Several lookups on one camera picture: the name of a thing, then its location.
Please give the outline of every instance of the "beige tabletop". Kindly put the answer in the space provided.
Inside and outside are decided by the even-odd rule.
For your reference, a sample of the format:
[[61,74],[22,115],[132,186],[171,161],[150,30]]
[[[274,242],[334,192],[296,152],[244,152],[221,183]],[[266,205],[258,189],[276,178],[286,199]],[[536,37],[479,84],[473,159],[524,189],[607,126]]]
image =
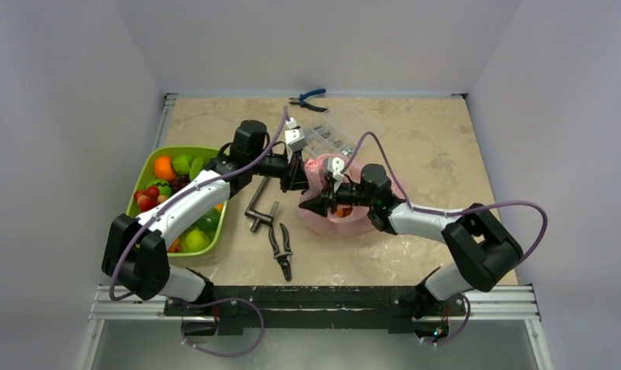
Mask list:
[[[319,106],[351,102],[386,129],[380,138],[395,173],[414,203],[430,207],[489,204],[493,197],[467,107],[462,99],[314,99]],[[287,99],[179,98],[167,133],[167,145],[220,147],[232,141],[244,119],[266,123],[273,133]],[[290,116],[303,126],[319,113],[291,106]],[[375,144],[358,159],[383,163]],[[215,284],[235,285],[414,285],[452,258],[443,244],[410,235],[370,231],[332,239],[311,232],[297,217],[299,192],[282,193],[272,179],[258,203],[269,212],[280,202],[277,220],[285,219],[293,252],[292,281],[286,283],[272,258],[267,227],[249,231],[244,212],[261,177],[228,201],[224,227],[215,249],[200,257],[171,258],[192,267]],[[276,235],[282,239],[277,227]],[[501,284],[517,284],[514,271]]]

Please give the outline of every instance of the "t-handle wrench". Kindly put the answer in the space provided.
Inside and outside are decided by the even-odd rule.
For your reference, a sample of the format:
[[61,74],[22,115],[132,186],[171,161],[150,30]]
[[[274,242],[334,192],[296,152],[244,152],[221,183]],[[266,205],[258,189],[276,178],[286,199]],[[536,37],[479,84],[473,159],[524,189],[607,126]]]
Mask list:
[[270,227],[274,224],[274,215],[278,210],[278,202],[274,202],[274,204],[272,204],[272,210],[269,211],[269,214],[262,214],[255,210],[255,205],[258,202],[258,199],[260,199],[262,193],[265,192],[265,187],[267,186],[268,182],[269,177],[262,178],[260,185],[258,185],[258,189],[256,189],[255,194],[253,194],[253,198],[251,198],[251,201],[247,206],[247,210],[245,211],[245,216],[254,220],[253,224],[251,225],[252,233],[258,232],[258,228],[260,228],[261,224],[265,224]]

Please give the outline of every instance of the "pink plastic bag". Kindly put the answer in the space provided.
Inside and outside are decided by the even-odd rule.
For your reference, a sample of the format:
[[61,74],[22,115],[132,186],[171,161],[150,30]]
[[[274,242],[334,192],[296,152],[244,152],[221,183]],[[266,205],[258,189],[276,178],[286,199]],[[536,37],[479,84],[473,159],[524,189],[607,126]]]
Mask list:
[[[308,177],[309,189],[300,198],[299,203],[319,195],[323,189],[328,187],[328,183],[324,176],[321,175],[322,164],[324,160],[337,156],[345,162],[349,160],[342,154],[322,154],[316,160],[307,160],[305,162],[305,175]],[[360,172],[363,170],[364,163],[354,160],[347,170],[347,174],[351,179],[358,183],[360,181]],[[392,191],[400,194],[396,184],[392,184]],[[350,206],[338,206],[338,209],[348,208]],[[321,217],[309,210],[297,208],[301,221],[315,233],[325,237],[352,237],[364,234],[373,230],[373,225],[367,218],[368,207],[354,207],[350,215],[346,217],[337,217],[337,214],[329,213],[328,217]]]

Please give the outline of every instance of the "black-handled pliers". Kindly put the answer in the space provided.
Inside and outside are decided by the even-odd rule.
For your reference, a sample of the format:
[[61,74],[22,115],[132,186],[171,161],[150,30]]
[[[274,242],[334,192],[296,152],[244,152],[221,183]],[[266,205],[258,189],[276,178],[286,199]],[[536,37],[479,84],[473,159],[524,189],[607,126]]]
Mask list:
[[294,104],[294,105],[298,105],[302,108],[308,108],[310,110],[312,110],[313,112],[325,112],[327,110],[329,110],[328,108],[322,108],[321,106],[314,106],[308,102],[306,102],[305,100],[308,99],[310,96],[313,95],[319,95],[319,94],[326,94],[326,89],[317,89],[317,90],[313,90],[313,91],[309,91],[306,92],[305,94],[301,94],[299,95],[298,98],[290,98],[290,104]]
[[274,259],[276,259],[278,264],[281,265],[285,281],[291,281],[292,249],[289,246],[289,231],[284,224],[281,224],[281,231],[283,232],[283,251],[281,251],[281,248],[278,246],[278,242],[276,241],[276,236],[274,235],[274,224],[272,224],[272,227],[269,228],[269,242],[272,243],[272,248],[274,249]]

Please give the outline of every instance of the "metal tool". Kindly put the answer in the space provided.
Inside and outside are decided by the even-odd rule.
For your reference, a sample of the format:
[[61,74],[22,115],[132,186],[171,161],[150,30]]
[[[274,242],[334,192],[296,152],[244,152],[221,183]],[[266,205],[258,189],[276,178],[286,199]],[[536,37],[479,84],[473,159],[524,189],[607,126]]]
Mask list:
[[250,229],[252,233],[257,233],[261,224],[265,224],[267,226],[272,226],[274,224],[274,215],[278,210],[279,202],[274,202],[274,204],[272,204],[272,210],[269,211],[269,214],[263,214],[255,210],[255,205],[257,204],[258,199],[260,199],[262,193],[265,191],[265,187],[268,182],[269,177],[262,178],[260,185],[258,185],[258,189],[256,189],[255,194],[253,194],[253,198],[251,198],[251,201],[247,206],[247,210],[245,211],[245,216],[254,220]]
[[283,252],[281,252],[281,248],[278,246],[278,241],[276,241],[276,236],[274,235],[274,225],[269,228],[269,242],[272,244],[272,248],[274,249],[274,259],[277,260],[278,264],[281,265],[281,269],[283,270],[283,276],[285,277],[285,281],[292,280],[292,249],[289,245],[289,231],[288,228],[285,227],[284,224],[281,225],[281,231],[283,232]]
[[310,104],[310,103],[305,101],[310,96],[319,95],[319,94],[325,94],[325,93],[326,93],[326,89],[317,89],[317,90],[313,90],[313,91],[308,91],[305,94],[299,95],[298,98],[289,98],[290,104],[297,105],[297,106],[300,106],[302,108],[310,109],[313,112],[319,112],[319,113],[325,112],[325,111],[327,111],[329,109],[328,108],[322,108],[321,106],[314,106],[314,105],[312,105],[312,104]]

